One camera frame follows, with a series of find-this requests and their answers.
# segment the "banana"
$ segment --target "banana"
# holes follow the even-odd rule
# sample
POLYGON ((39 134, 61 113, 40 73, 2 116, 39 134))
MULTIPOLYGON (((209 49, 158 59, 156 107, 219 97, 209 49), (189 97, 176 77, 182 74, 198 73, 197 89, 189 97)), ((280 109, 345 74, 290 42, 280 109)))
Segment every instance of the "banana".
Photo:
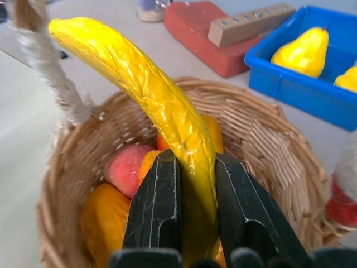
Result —
POLYGON ((215 148, 186 94, 139 48, 91 18, 55 19, 52 38, 128 94, 146 112, 182 169, 182 256, 188 267, 218 247, 215 148))

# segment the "blue plastic bin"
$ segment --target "blue plastic bin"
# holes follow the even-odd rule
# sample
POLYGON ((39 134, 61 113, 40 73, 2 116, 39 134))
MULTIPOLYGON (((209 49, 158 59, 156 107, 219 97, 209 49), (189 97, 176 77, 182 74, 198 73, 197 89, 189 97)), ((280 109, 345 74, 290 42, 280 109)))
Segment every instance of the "blue plastic bin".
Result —
POLYGON ((349 131, 357 128, 357 94, 333 83, 356 60, 357 16, 311 6, 300 8, 245 56, 252 89, 349 131), (270 62, 277 49, 314 26, 329 32, 326 64, 318 79, 270 62))

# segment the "toy pear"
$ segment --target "toy pear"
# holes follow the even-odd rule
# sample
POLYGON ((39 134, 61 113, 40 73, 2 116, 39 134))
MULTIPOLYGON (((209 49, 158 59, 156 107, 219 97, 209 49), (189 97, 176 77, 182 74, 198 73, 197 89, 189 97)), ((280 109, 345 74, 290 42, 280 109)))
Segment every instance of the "toy pear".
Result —
POLYGON ((317 78, 325 66, 329 33, 313 27, 294 41, 280 47, 271 61, 277 65, 317 78))
POLYGON ((344 74, 338 76, 335 80, 335 85, 357 93, 357 65, 352 66, 344 74))

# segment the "white table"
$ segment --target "white table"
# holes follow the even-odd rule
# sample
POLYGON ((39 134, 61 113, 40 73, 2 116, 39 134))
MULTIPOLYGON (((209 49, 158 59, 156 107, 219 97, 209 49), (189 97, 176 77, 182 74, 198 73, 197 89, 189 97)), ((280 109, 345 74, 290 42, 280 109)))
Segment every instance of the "white table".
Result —
MULTIPOLYGON (((232 15, 276 1, 212 1, 232 15)), ((286 1, 295 6, 304 1, 286 1)), ((356 13, 354 0, 318 1, 311 4, 356 13)), ((126 35, 171 77, 196 76, 248 87, 249 73, 222 79, 178 43, 163 24, 137 20, 134 0, 62 0, 51 5, 52 17, 96 18, 126 35)), ((13 32, 0 26, 0 50, 24 61, 13 32)), ((38 267, 38 239, 35 205, 46 170, 46 150, 59 113, 46 85, 27 66, 0 52, 0 263, 4 267, 38 267)), ((89 92, 101 103, 117 88, 76 58, 62 62, 80 91, 89 92)), ((274 100, 253 92, 269 101, 274 100)), ((310 141, 318 158, 331 173, 348 133, 285 104, 287 118, 310 141)), ((356 245, 352 239, 345 245, 356 245)))

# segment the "basket handle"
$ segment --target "basket handle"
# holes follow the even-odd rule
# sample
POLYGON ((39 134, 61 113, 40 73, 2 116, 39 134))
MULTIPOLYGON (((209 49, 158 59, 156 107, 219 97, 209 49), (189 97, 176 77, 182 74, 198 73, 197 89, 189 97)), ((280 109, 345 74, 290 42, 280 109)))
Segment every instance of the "basket handle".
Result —
POLYGON ((57 105, 74 126, 84 124, 91 116, 59 64, 59 53, 47 36, 48 0, 16 0, 12 26, 28 64, 49 85, 57 105))

